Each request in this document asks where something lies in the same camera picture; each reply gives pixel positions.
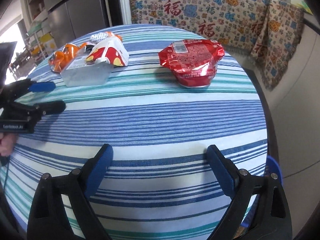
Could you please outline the person's left hand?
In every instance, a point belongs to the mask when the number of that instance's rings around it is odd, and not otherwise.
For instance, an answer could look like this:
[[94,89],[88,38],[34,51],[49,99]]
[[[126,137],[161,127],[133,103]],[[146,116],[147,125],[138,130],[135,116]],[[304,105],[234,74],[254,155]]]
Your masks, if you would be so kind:
[[0,134],[0,155],[1,157],[8,157],[12,154],[18,136],[14,133]]

